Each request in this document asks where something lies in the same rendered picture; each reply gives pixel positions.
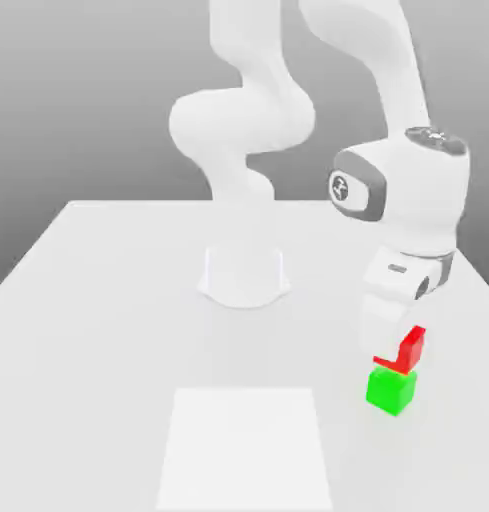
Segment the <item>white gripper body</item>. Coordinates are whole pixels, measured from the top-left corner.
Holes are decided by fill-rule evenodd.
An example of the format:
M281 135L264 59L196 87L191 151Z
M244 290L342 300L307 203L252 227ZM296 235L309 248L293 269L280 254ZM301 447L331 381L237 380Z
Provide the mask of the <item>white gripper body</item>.
M359 345L373 358L396 359L402 340L400 324L407 314L407 306L385 300L374 294L365 294L361 306Z

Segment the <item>small red cube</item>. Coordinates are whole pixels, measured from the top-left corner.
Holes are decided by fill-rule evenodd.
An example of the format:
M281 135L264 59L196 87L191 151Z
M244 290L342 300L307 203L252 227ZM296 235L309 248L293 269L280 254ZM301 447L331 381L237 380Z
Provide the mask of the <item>small red cube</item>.
M421 358L425 332L425 328L418 325L414 326L400 343L395 361L374 356L373 362L407 376Z

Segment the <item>small green cube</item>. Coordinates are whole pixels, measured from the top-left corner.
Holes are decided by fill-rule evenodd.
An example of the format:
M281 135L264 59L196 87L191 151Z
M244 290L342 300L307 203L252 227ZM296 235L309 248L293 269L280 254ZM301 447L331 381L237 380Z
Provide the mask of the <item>small green cube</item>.
M385 367L375 368L369 375L366 401L393 416L398 416L412 401L417 373L408 375Z

